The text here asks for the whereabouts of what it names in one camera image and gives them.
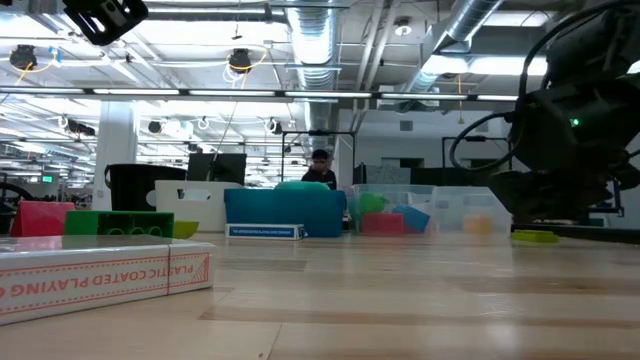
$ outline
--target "wooden tabletop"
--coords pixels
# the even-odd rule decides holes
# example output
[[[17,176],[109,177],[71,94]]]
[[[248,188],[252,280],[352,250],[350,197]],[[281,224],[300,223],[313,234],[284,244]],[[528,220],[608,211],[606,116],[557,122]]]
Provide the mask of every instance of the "wooden tabletop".
[[[505,237],[225,241],[211,290],[0,328],[1,359],[640,359],[640,250]]]

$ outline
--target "yellow cable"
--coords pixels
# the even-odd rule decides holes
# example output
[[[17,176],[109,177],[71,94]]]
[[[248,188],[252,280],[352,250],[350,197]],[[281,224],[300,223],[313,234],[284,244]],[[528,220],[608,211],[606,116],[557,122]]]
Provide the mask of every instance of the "yellow cable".
[[[264,53],[262,54],[262,58],[257,63],[255,63],[253,65],[249,65],[249,66],[233,66],[233,65],[229,64],[229,67],[232,68],[233,70],[249,70],[249,69],[251,69],[253,67],[256,67],[256,66],[262,64],[264,59],[267,58],[268,54],[269,54],[269,49],[264,48]],[[230,57],[231,57],[231,55],[227,56],[227,62],[229,62],[229,58]]]
[[[29,73],[29,74],[36,74],[39,72],[43,72],[47,69],[49,69],[51,66],[53,66],[53,63],[56,62],[56,54],[53,54],[53,58],[51,59],[51,62],[49,64],[47,64],[47,66],[43,67],[42,69],[38,69],[38,70],[22,70],[22,69],[18,69],[15,66],[12,66],[14,69],[21,71],[23,73]]]
[[[18,86],[18,85],[20,85],[20,83],[22,82],[22,79],[24,79],[24,77],[27,75],[27,73],[29,72],[28,70],[29,70],[29,68],[30,68],[31,66],[33,66],[33,63],[32,63],[32,62],[30,62],[30,63],[29,63],[29,65],[27,65],[26,70],[24,70],[24,71],[22,72],[22,74],[20,75],[20,77],[18,78],[18,81],[16,81],[16,83],[15,83],[15,85],[14,85],[14,86]]]

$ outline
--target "black monitor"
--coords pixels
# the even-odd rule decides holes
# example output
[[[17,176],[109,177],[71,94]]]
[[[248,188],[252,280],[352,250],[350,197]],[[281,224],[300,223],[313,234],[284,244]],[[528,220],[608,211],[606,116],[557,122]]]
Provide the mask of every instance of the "black monitor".
[[[233,182],[244,186],[244,174],[247,168],[247,154],[190,154],[190,181]]]

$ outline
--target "plastic storage container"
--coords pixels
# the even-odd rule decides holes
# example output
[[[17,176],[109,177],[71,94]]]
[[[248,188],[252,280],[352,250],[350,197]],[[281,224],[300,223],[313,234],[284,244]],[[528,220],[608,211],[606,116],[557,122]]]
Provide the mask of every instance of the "plastic storage container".
[[[433,194],[434,225],[440,233],[508,234],[511,214],[486,187],[444,186]]]
[[[176,221],[198,222],[198,231],[224,232],[224,190],[242,185],[214,181],[156,181],[157,211],[174,213]]]
[[[363,235],[389,235],[387,231],[375,234],[364,231],[363,219],[369,214],[397,214],[402,216],[404,234],[425,234],[432,210],[435,186],[427,185],[354,185],[349,212],[355,230]]]
[[[342,191],[226,189],[228,224],[304,224],[309,237],[340,237]]]

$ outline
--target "man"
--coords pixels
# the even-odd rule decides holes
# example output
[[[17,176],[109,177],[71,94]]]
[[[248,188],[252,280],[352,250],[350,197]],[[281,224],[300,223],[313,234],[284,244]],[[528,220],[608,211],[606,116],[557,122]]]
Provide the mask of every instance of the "man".
[[[313,165],[302,177],[302,181],[321,182],[329,186],[329,189],[336,190],[336,174],[329,170],[329,153],[318,149],[311,155]]]

